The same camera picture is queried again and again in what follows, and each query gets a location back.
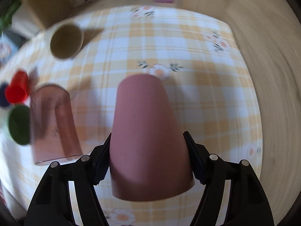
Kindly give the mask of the dusty rose opaque cup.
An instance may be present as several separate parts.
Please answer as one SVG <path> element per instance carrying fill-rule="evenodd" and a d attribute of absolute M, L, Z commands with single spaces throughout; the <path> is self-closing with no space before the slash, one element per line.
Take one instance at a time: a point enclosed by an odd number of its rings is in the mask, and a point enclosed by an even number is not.
<path fill-rule="evenodd" d="M 187 145 L 155 76 L 129 76 L 118 86 L 110 174 L 114 197 L 125 201 L 167 199 L 194 185 Z"/>

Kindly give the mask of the transparent pink plastic cup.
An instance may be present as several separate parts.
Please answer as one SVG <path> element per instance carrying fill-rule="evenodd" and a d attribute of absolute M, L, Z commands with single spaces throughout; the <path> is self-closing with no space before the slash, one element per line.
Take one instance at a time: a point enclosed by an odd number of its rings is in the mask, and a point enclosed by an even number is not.
<path fill-rule="evenodd" d="M 36 165 L 68 161 L 83 154 L 70 94 L 61 86 L 44 85 L 31 95 L 30 145 Z"/>

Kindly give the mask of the sage green cup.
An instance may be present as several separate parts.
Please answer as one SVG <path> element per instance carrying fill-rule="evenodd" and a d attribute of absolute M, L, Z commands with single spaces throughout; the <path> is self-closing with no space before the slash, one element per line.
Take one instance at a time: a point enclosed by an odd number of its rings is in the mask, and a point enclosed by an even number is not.
<path fill-rule="evenodd" d="M 28 106 L 17 105 L 10 110 L 8 130 L 11 138 L 18 145 L 30 143 L 30 108 Z"/>

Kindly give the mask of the blue plastic cup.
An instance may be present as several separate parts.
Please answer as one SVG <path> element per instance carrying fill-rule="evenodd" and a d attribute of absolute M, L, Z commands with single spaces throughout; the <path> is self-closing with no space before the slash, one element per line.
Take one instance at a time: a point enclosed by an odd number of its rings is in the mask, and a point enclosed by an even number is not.
<path fill-rule="evenodd" d="M 7 108 L 8 106 L 10 106 L 10 103 L 7 101 L 6 96 L 5 96 L 5 89 L 8 86 L 7 82 L 3 82 L 1 83 L 1 87 L 0 87 L 0 106 L 2 108 Z"/>

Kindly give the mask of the red plastic cup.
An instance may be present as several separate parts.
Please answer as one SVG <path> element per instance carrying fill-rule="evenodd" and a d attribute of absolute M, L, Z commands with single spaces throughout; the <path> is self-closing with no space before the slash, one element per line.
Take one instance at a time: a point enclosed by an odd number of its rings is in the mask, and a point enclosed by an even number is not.
<path fill-rule="evenodd" d="M 5 89 L 5 97 L 10 104 L 23 103 L 29 95 L 29 77 L 24 70 L 15 72 Z"/>

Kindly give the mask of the cream beige cup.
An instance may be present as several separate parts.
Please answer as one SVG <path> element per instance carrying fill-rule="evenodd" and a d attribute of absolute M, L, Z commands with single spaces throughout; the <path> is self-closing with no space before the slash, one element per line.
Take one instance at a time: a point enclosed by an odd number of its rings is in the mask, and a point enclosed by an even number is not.
<path fill-rule="evenodd" d="M 73 22 L 60 23 L 45 32 L 43 41 L 55 59 L 68 60 L 81 50 L 84 32 Z"/>

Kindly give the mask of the yellow plaid floral tablecloth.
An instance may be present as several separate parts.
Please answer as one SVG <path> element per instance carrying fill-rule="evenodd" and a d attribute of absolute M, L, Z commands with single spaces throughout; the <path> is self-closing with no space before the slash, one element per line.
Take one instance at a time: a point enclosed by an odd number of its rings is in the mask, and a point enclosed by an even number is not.
<path fill-rule="evenodd" d="M 66 61 L 49 51 L 41 32 L 1 69 L 9 82 L 26 70 L 35 86 L 55 83 L 71 94 L 82 151 L 90 153 L 112 129 L 117 86 L 149 73 L 165 85 L 184 131 L 222 159 L 262 166 L 262 127 L 251 76 L 231 28 L 212 17 L 175 8 L 117 7 L 74 17 L 84 47 Z"/>

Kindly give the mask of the wooden shelf cabinet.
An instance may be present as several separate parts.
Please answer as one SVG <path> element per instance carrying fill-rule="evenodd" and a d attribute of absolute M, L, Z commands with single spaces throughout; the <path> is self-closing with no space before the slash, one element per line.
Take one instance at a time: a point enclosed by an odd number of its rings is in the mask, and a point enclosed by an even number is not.
<path fill-rule="evenodd" d="M 70 0 L 21 0 L 21 2 L 42 30 L 66 19 L 72 12 Z"/>

